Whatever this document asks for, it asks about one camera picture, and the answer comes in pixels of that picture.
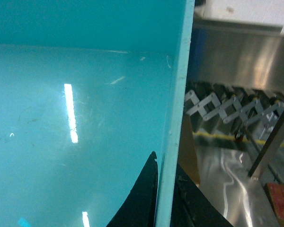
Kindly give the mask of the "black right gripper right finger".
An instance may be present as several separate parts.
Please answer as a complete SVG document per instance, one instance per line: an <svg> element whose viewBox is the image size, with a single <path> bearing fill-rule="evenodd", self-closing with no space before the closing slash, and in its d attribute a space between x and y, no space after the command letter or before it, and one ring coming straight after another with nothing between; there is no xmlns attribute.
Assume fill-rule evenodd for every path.
<svg viewBox="0 0 284 227"><path fill-rule="evenodd" d="M171 227L231 227L180 165L176 168Z"/></svg>

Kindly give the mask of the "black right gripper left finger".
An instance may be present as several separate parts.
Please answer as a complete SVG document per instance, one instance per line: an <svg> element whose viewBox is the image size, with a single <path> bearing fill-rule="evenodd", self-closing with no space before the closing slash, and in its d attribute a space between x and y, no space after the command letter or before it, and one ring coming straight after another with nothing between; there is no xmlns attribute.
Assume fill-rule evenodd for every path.
<svg viewBox="0 0 284 227"><path fill-rule="evenodd" d="M153 227L158 190L156 152L151 152L122 206L109 227Z"/></svg>

